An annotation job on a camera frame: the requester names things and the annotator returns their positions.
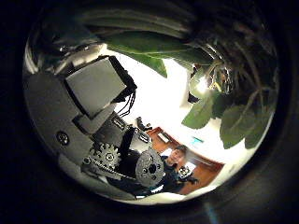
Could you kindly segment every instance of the wire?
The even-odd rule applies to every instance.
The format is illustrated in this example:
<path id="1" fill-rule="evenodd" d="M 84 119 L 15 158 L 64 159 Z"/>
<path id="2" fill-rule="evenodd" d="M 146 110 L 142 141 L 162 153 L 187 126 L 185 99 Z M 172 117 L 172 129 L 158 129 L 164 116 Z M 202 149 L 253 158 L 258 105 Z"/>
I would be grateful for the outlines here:
<path id="1" fill-rule="evenodd" d="M 126 112 L 123 112 L 122 114 L 120 114 L 120 116 L 121 116 L 122 118 L 130 114 L 131 109 L 132 109 L 132 107 L 133 107 L 133 105 L 134 105 L 134 102 L 135 102 L 135 97 L 136 97 L 136 93 L 135 93 L 135 91 L 134 91 L 134 92 L 130 95 L 130 98 L 129 98 L 129 101 L 128 101 L 128 102 L 130 102 L 130 105 L 129 105 L 128 110 L 127 110 Z"/>
<path id="2" fill-rule="evenodd" d="M 126 102 L 125 106 L 118 112 L 118 114 L 120 114 L 120 112 L 122 112 L 122 110 L 123 110 L 126 106 L 128 106 L 128 104 L 129 104 L 129 102 L 130 102 L 130 100 L 131 100 L 131 97 L 132 97 L 132 94 L 129 96 L 129 99 L 128 99 L 128 101 Z"/>

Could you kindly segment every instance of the screw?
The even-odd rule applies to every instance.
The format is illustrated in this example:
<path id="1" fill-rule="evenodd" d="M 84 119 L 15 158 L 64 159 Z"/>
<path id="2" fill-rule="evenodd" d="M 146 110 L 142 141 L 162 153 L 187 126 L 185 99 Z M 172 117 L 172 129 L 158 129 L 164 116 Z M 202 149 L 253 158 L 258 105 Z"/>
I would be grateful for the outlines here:
<path id="1" fill-rule="evenodd" d="M 106 160 L 113 161 L 113 159 L 114 159 L 114 156 L 111 153 L 106 154 Z"/>
<path id="2" fill-rule="evenodd" d="M 89 159 L 89 158 L 84 158 L 83 162 L 84 162 L 85 164 L 88 165 L 88 164 L 91 163 L 91 159 Z"/>
<path id="3" fill-rule="evenodd" d="M 63 131 L 59 131 L 56 133 L 56 139 L 63 146 L 67 146 L 69 144 L 69 138 Z"/>

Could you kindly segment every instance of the white wall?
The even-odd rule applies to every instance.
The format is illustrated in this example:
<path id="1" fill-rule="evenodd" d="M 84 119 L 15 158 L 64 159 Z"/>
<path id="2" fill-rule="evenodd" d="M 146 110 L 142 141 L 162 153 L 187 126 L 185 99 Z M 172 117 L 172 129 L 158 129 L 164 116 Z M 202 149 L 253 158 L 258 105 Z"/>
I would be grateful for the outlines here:
<path id="1" fill-rule="evenodd" d="M 171 60 L 165 60 L 168 78 L 164 78 L 126 56 L 118 56 L 118 59 L 138 86 L 134 107 L 130 115 L 124 119 L 135 124 L 135 119 L 141 116 L 144 124 L 151 123 L 153 128 L 160 126 L 194 152 L 225 163 L 210 186 L 218 186 L 234 175 L 254 154 L 256 148 L 245 149 L 244 141 L 230 149 L 224 149 L 219 134 L 219 119 L 211 119 L 208 125 L 200 130 L 181 125 L 181 121 L 192 107 L 186 103 L 189 75 L 184 68 Z M 119 104 L 116 111 L 122 106 L 123 104 Z M 191 145 L 192 136 L 198 137 L 204 143 L 194 148 Z M 201 190 L 194 193 L 196 194 L 201 194 Z"/>

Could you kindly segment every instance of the fisheye lens view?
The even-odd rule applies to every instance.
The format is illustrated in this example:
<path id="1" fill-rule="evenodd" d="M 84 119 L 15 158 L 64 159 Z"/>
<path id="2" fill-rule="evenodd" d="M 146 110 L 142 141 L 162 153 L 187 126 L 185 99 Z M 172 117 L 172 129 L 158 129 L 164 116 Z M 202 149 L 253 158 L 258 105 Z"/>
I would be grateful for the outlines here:
<path id="1" fill-rule="evenodd" d="M 53 2 L 22 69 L 32 125 L 62 172 L 143 205 L 188 201 L 240 171 L 271 125 L 278 76 L 250 0 Z"/>

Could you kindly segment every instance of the green leaf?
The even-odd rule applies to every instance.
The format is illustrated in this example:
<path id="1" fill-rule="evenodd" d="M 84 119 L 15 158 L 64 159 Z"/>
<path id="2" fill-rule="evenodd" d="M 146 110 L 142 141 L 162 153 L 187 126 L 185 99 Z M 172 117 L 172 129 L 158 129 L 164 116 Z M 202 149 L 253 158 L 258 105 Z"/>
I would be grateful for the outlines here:
<path id="1" fill-rule="evenodd" d="M 137 21 L 127 18 L 99 18 L 95 20 L 85 21 L 84 24 L 98 27 L 129 29 L 132 31 L 150 31 L 162 35 L 170 35 L 177 38 L 183 38 L 185 36 L 185 34 L 181 31 L 177 31 L 166 26 L 155 24 L 149 21 Z"/>
<path id="2" fill-rule="evenodd" d="M 233 99 L 230 95 L 221 94 L 213 105 L 213 118 L 221 118 L 225 109 L 229 107 L 233 102 Z"/>
<path id="3" fill-rule="evenodd" d="M 199 63 L 201 65 L 212 64 L 213 59 L 202 49 L 186 49 L 181 51 L 161 53 L 162 56 L 173 58 L 187 63 Z"/>
<path id="4" fill-rule="evenodd" d="M 118 53 L 124 54 L 140 63 L 143 63 L 144 65 L 148 66 L 152 70 L 156 71 L 159 75 L 163 77 L 167 77 L 166 68 L 162 59 L 155 59 L 143 54 L 133 54 L 133 53 L 121 52 L 121 51 L 118 51 Z"/>
<path id="5" fill-rule="evenodd" d="M 245 111 L 244 105 L 226 109 L 221 121 L 221 140 L 225 149 L 233 147 L 245 138 L 255 125 L 255 115 L 251 109 Z"/>
<path id="6" fill-rule="evenodd" d="M 213 92 L 209 92 L 205 98 L 193 105 L 182 124 L 192 129 L 205 127 L 212 116 L 213 101 Z"/>
<path id="7" fill-rule="evenodd" d="M 197 89 L 197 86 L 200 83 L 200 78 L 203 76 L 204 76 L 204 69 L 202 67 L 200 67 L 197 70 L 197 72 L 195 73 L 195 75 L 190 79 L 190 82 L 189 82 L 190 94 L 192 94 L 193 96 L 195 96 L 196 98 L 199 98 L 199 99 L 202 99 L 206 96 L 206 92 L 200 92 Z"/>
<path id="8" fill-rule="evenodd" d="M 268 125 L 269 119 L 271 115 L 274 113 L 276 108 L 276 99 L 274 91 L 270 91 L 268 105 L 266 105 L 266 109 L 262 112 L 261 109 L 258 111 L 258 118 L 256 124 L 252 131 L 245 139 L 245 148 L 253 148 L 258 145 L 261 138 L 263 137 L 263 133 Z"/>
<path id="9" fill-rule="evenodd" d="M 179 39 L 151 32 L 124 32 L 106 38 L 109 48 L 123 52 L 150 54 L 186 50 Z"/>
<path id="10" fill-rule="evenodd" d="M 256 124 L 249 135 L 245 138 L 245 148 L 253 148 L 258 145 L 261 138 L 263 137 L 263 133 L 268 125 L 269 116 L 262 116 L 258 118 Z"/>
<path id="11" fill-rule="evenodd" d="M 176 63 L 178 63 L 180 66 L 184 67 L 188 72 L 192 72 L 193 71 L 193 66 L 192 63 L 186 63 L 180 60 L 175 60 Z"/>

